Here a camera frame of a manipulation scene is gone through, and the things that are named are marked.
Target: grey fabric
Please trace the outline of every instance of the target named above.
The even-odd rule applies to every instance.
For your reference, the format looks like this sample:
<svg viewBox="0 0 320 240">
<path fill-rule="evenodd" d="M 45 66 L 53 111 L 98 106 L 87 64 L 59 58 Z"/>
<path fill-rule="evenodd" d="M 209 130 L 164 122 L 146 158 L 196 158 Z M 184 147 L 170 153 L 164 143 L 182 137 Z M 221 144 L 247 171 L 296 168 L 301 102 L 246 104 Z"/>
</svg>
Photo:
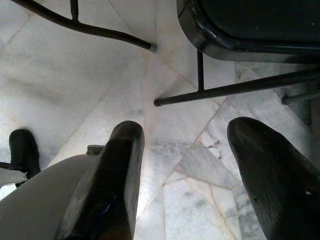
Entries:
<svg viewBox="0 0 320 240">
<path fill-rule="evenodd" d="M 61 161 L 0 201 L 0 235 L 6 240 L 51 240 L 80 178 L 95 155 Z"/>
</svg>

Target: black shoe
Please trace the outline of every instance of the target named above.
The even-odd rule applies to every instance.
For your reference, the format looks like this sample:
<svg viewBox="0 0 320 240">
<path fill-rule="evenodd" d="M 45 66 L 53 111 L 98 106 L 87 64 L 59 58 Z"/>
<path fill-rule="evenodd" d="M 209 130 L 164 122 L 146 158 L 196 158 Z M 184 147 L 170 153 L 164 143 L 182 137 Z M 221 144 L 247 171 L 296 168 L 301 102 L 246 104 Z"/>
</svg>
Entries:
<svg viewBox="0 0 320 240">
<path fill-rule="evenodd" d="M 26 168 L 28 179 L 40 173 L 39 152 L 34 136 L 26 129 L 13 131 L 9 137 L 11 162 L 13 166 Z"/>
<path fill-rule="evenodd" d="M 255 119 L 232 120 L 227 136 L 266 238 L 320 239 L 320 172 L 284 136 Z"/>
</svg>

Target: person's foot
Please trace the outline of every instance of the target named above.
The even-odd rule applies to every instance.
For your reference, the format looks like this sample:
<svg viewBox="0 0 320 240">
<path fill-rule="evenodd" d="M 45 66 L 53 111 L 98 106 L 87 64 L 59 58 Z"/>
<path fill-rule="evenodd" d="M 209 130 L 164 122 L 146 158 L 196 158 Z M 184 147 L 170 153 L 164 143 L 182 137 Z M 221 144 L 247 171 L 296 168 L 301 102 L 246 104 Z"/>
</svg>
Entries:
<svg viewBox="0 0 320 240">
<path fill-rule="evenodd" d="M 25 167 L 29 179 L 40 172 L 38 147 L 30 131 L 14 130 L 9 137 L 9 146 L 13 166 Z"/>
</svg>

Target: black plastic seat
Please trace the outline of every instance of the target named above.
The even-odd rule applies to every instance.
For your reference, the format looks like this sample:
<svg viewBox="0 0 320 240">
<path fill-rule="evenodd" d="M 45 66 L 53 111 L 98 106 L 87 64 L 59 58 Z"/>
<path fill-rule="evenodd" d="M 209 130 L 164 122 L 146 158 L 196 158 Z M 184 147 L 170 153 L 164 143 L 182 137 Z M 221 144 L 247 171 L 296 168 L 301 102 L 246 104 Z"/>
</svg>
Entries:
<svg viewBox="0 0 320 240">
<path fill-rule="evenodd" d="M 314 0 L 177 0 L 193 45 L 227 61 L 320 62 L 320 5 Z"/>
</svg>

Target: marble floor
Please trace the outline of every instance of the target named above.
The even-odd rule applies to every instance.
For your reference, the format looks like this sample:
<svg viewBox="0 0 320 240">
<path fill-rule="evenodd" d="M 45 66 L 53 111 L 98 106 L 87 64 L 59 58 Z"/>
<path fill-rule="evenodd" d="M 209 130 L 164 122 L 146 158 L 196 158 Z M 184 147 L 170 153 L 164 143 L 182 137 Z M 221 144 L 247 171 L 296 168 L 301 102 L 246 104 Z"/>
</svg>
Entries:
<svg viewBox="0 0 320 240">
<path fill-rule="evenodd" d="M 44 0 L 69 16 L 69 1 Z M 154 107 L 158 97 L 195 91 L 196 49 L 180 28 L 175 0 L 79 0 L 84 23 L 156 42 L 156 54 L 85 35 L 0 0 L 0 157 L 28 128 L 42 169 L 104 145 L 121 121 L 142 125 L 135 240 L 266 239 L 242 184 L 226 129 L 239 116 L 282 133 L 311 159 L 311 130 L 273 90 Z M 235 63 L 204 56 L 205 87 L 306 66 Z M 2 191 L 4 196 L 8 187 Z"/>
</svg>

